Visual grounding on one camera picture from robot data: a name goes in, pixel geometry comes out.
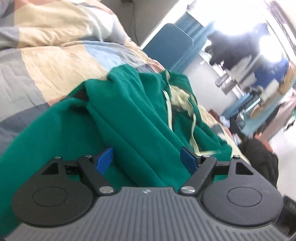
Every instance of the blue gripper pad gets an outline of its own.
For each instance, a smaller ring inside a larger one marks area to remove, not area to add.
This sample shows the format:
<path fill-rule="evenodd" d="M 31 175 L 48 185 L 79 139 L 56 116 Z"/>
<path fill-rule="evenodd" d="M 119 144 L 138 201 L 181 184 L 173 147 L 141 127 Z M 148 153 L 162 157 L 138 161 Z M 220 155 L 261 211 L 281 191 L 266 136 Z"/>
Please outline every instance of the blue gripper pad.
<path fill-rule="evenodd" d="M 200 164 L 200 157 L 186 147 L 182 147 L 180 159 L 190 175 L 195 173 L 195 171 L 198 169 L 198 164 Z"/>
<path fill-rule="evenodd" d="M 113 147 L 106 149 L 94 160 L 96 170 L 103 175 L 113 161 Z"/>

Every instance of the gray fabric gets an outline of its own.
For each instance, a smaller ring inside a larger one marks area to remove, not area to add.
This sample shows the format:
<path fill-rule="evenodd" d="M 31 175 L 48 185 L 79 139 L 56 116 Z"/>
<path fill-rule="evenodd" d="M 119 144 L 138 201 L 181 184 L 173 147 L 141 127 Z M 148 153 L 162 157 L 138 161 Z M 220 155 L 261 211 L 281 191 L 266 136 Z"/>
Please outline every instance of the gray fabric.
<path fill-rule="evenodd" d="M 0 49 L 16 48 L 19 42 L 20 31 L 16 27 L 0 28 Z"/>
<path fill-rule="evenodd" d="M 118 22 L 117 16 L 112 15 L 113 21 Z M 113 29 L 110 37 L 104 40 L 105 42 L 111 42 L 111 43 L 118 43 L 120 45 L 124 45 L 126 42 L 126 34 L 122 30 L 119 29 L 117 24 L 113 24 Z"/>
<path fill-rule="evenodd" d="M 7 15 L 14 12 L 15 1 L 14 0 L 0 0 L 0 18 L 4 18 Z"/>
<path fill-rule="evenodd" d="M 135 68 L 140 73 L 155 73 L 150 64 L 143 64 Z"/>
<path fill-rule="evenodd" d="M 224 134 L 224 131 L 223 131 L 222 127 L 219 124 L 213 125 L 211 129 L 216 134 Z"/>
<path fill-rule="evenodd" d="M 9 15 L 6 15 L 6 13 L 4 13 L 4 15 L 0 18 L 0 26 L 1 28 L 2 27 L 15 27 L 14 26 L 15 24 L 15 16 L 14 14 L 9 14 Z"/>
<path fill-rule="evenodd" d="M 0 122 L 0 156 L 9 144 L 28 126 L 49 108 L 49 104 L 34 106 L 16 113 Z"/>
<path fill-rule="evenodd" d="M 46 103 L 29 76 L 19 49 L 0 51 L 0 86 L 0 121 Z"/>

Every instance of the chair backrest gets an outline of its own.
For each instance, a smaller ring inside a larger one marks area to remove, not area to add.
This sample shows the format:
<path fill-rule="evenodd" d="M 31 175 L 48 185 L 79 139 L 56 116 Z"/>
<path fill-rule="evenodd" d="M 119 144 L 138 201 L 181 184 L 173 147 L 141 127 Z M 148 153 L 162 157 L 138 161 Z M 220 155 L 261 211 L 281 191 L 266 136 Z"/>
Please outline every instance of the chair backrest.
<path fill-rule="evenodd" d="M 167 23 L 146 45 L 143 51 L 171 70 L 193 46 L 193 40 L 172 23 Z"/>

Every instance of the green cloth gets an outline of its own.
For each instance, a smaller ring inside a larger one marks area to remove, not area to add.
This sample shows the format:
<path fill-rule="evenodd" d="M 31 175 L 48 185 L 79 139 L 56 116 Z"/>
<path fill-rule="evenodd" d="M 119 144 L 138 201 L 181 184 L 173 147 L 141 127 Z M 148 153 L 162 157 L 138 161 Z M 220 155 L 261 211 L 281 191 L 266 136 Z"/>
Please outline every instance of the green cloth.
<path fill-rule="evenodd" d="M 170 73 L 169 82 L 193 94 L 185 75 Z M 112 69 L 107 81 L 90 79 L 27 127 L 0 158 L 0 235 L 17 221 L 11 209 L 14 192 L 53 156 L 75 160 L 114 147 L 114 161 L 104 176 L 115 187 L 172 186 L 189 177 L 180 150 L 190 147 L 192 120 L 175 113 L 173 130 L 163 90 L 170 95 L 166 72 L 138 73 L 129 65 Z M 85 91 L 88 99 L 78 97 Z M 216 150 L 228 161 L 231 147 L 202 122 L 195 104 L 194 138 L 200 151 Z"/>

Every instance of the floor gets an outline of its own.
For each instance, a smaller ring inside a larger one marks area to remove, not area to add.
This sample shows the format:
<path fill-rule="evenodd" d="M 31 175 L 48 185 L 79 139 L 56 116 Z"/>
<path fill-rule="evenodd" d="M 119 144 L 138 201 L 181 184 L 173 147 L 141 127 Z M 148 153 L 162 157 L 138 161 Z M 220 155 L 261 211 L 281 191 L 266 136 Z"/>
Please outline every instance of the floor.
<path fill-rule="evenodd" d="M 296 125 L 279 131 L 269 143 L 279 158 L 278 190 L 296 200 Z"/>

